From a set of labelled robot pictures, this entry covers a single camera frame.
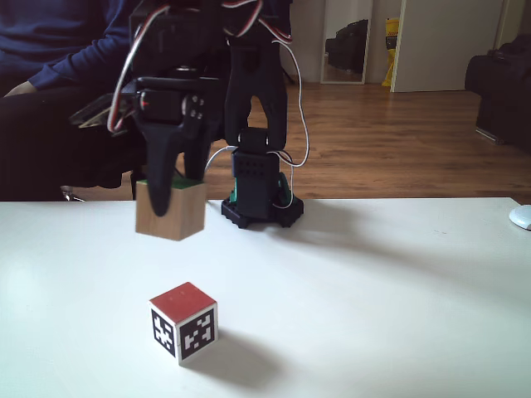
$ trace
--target red top of cube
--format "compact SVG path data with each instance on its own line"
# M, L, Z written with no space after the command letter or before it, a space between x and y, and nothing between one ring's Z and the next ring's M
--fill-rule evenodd
M151 303L175 323L180 323L216 301L193 284L186 283L151 300Z

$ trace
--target blue sweater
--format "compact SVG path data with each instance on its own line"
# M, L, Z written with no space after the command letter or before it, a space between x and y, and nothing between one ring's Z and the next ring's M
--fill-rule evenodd
M290 2L269 0L268 11ZM129 15L138 4L0 0L0 79L28 79L39 90L72 83L111 87L129 51Z

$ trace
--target person's hand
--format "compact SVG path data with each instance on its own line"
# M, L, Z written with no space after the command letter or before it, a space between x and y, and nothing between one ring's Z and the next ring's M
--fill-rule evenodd
M6 97L10 97L12 95L31 94L36 92L37 89L33 87L33 85L29 81L25 81L21 85L18 85L13 90L9 91L6 94Z

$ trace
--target black armchair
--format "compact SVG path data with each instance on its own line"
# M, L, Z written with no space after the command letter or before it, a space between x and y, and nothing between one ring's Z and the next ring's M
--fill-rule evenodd
M368 20L363 19L338 31L334 39L328 39L325 51L329 55L329 65L362 74L367 34Z

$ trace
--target mirror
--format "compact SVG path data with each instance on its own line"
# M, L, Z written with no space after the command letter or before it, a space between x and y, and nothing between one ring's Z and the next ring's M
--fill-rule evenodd
M363 85L373 0L327 0L321 83Z

